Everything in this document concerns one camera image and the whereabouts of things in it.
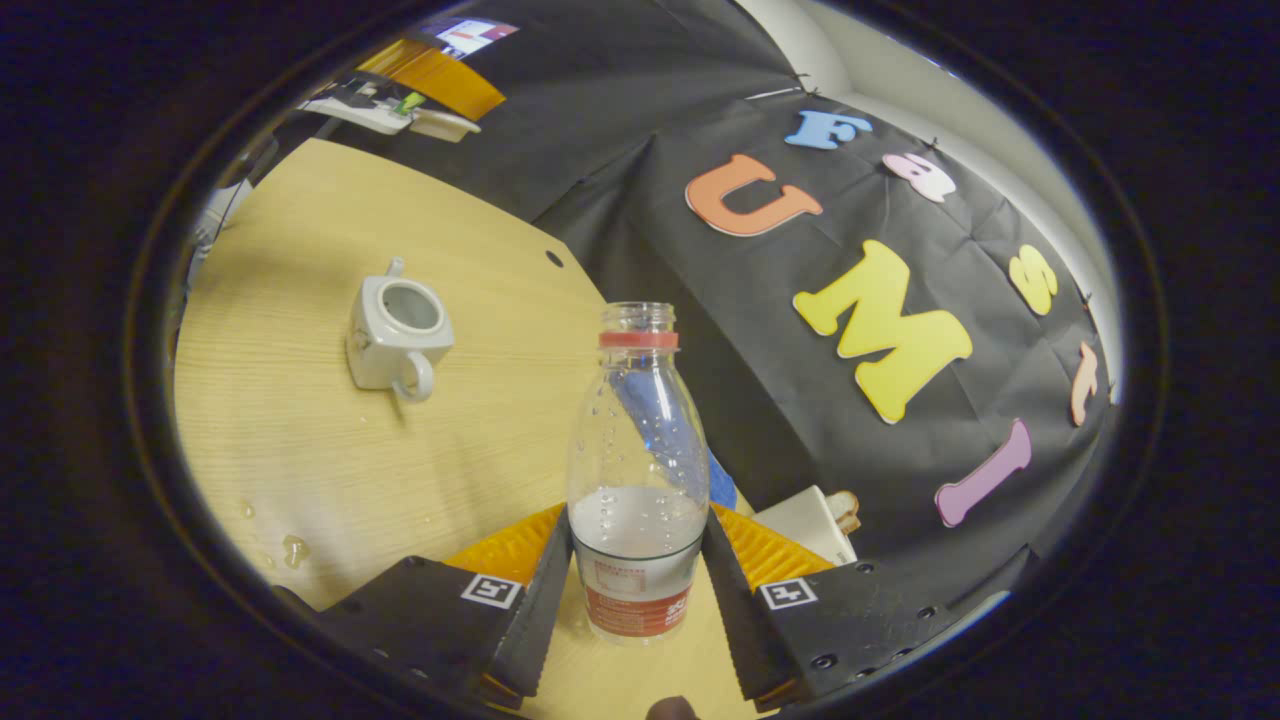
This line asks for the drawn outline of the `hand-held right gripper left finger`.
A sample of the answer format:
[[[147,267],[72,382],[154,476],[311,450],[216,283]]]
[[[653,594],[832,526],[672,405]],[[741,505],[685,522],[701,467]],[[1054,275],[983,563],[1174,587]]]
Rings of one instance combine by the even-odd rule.
[[[410,555],[324,610],[274,594],[343,650],[421,691],[488,706],[538,693],[572,555],[563,503],[438,561]]]

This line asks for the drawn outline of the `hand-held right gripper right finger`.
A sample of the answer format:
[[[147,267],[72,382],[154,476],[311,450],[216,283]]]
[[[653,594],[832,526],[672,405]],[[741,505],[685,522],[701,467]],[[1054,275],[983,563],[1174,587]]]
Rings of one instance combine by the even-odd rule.
[[[877,560],[822,560],[718,503],[701,538],[744,697],[797,706],[867,685],[955,625],[963,603],[924,577]]]

